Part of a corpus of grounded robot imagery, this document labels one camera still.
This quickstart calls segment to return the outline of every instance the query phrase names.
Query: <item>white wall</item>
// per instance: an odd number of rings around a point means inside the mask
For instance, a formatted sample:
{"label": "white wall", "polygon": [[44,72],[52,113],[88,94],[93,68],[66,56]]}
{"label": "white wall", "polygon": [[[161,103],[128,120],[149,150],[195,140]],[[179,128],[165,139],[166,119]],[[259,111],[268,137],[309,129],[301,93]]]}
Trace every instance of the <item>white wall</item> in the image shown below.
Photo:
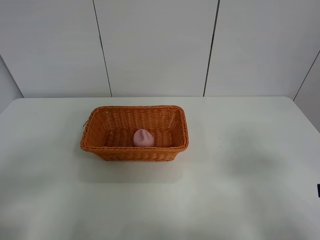
{"label": "white wall", "polygon": [[202,96],[217,0],[95,0],[112,95]]}
{"label": "white wall", "polygon": [[320,49],[319,0],[221,0],[206,96],[294,98]]}
{"label": "white wall", "polygon": [[1,0],[0,54],[26,98],[110,96],[92,0]]}
{"label": "white wall", "polygon": [[0,113],[18,98],[23,98],[23,96],[0,56]]}
{"label": "white wall", "polygon": [[320,132],[320,57],[318,56],[305,79],[295,104]]}

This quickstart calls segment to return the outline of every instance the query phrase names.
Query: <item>wicker basket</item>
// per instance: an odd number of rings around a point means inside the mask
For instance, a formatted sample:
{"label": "wicker basket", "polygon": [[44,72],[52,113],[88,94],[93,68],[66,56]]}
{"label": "wicker basket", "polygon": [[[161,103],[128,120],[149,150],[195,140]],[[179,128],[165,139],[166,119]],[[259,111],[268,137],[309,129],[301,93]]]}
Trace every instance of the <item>wicker basket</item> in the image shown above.
{"label": "wicker basket", "polygon": [[[138,129],[152,134],[153,147],[134,146]],[[179,106],[102,106],[91,113],[80,146],[107,161],[171,161],[188,144],[186,117]]]}

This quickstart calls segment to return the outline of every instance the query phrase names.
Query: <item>pink object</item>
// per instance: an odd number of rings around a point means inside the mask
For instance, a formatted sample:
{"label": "pink object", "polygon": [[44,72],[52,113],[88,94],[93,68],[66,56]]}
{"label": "pink object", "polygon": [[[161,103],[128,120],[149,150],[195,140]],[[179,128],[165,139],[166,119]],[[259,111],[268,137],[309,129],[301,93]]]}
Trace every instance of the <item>pink object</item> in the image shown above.
{"label": "pink object", "polygon": [[153,147],[154,143],[154,137],[145,129],[139,129],[133,135],[135,147]]}

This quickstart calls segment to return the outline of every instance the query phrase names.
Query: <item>table surface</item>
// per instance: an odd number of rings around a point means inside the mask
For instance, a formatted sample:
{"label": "table surface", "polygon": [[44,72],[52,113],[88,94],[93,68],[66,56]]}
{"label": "table surface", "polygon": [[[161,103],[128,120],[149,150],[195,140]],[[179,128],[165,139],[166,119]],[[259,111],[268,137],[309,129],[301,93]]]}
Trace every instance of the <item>table surface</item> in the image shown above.
{"label": "table surface", "polygon": [[[99,106],[178,105],[170,162],[80,149]],[[0,114],[4,240],[318,240],[320,134],[286,97],[25,98]]]}

